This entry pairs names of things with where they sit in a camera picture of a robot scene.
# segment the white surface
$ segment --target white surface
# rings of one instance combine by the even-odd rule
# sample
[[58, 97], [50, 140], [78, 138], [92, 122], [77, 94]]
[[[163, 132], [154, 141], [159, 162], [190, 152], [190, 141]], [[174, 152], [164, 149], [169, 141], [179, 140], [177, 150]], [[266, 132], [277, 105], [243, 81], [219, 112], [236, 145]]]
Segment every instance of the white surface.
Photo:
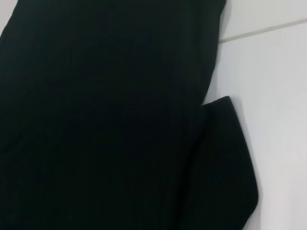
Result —
[[307, 18], [307, 0], [227, 0], [221, 38]]
[[307, 230], [307, 23], [220, 45], [207, 102], [230, 95], [260, 185], [247, 230]]
[[0, 35], [8, 23], [16, 4], [17, 0], [0, 0]]

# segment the black garment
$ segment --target black garment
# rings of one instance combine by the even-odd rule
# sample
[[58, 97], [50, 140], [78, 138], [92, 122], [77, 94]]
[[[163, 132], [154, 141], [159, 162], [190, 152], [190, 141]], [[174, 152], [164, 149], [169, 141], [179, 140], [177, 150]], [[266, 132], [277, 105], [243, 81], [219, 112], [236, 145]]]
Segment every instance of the black garment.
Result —
[[0, 38], [0, 229], [241, 229], [258, 199], [244, 137], [229, 99], [201, 107], [223, 7], [19, 0]]

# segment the floor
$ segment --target floor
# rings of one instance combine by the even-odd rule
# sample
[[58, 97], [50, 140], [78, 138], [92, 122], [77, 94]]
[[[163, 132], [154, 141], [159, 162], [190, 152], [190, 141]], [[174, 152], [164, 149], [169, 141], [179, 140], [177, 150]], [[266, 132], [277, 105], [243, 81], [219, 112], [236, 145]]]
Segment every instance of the floor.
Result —
[[[0, 33], [16, 0], [0, 0]], [[230, 95], [259, 182], [245, 230], [307, 229], [307, 1], [228, 0], [206, 102]]]

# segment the tile grout line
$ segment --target tile grout line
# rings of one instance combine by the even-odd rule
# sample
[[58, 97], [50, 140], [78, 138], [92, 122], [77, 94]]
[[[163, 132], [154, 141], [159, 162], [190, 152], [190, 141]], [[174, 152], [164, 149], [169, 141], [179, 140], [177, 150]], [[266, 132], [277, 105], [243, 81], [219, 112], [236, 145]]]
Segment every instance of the tile grout line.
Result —
[[240, 34], [240, 35], [232, 36], [232, 37], [229, 37], [229, 38], [224, 38], [224, 39], [221, 39], [219, 41], [219, 44], [225, 43], [225, 42], [231, 42], [231, 41], [238, 40], [238, 39], [245, 38], [245, 37], [251, 37], [251, 36], [254, 36], [254, 35], [264, 34], [264, 33], [270, 32], [270, 31], [283, 29], [283, 28], [290, 27], [290, 26], [293, 26], [293, 25], [300, 25], [300, 24], [303, 24], [303, 23], [307, 23], [307, 18], [302, 19], [302, 20], [298, 20], [298, 21], [294, 21], [294, 22], [290, 22], [290, 23], [271, 26], [271, 27], [268, 27], [268, 28], [265, 28], [265, 29], [261, 29], [261, 30], [257, 30], [257, 31], [253, 31], [253, 32], [248, 32], [248, 33], [245, 33], [245, 34]]

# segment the black fabric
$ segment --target black fabric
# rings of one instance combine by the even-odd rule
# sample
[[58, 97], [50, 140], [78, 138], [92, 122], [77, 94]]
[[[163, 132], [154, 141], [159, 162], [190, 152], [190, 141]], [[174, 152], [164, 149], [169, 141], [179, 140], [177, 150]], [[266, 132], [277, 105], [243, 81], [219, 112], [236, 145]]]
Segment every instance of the black fabric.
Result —
[[19, 0], [0, 38], [0, 229], [241, 229], [258, 199], [244, 137], [229, 100], [201, 107], [223, 7]]

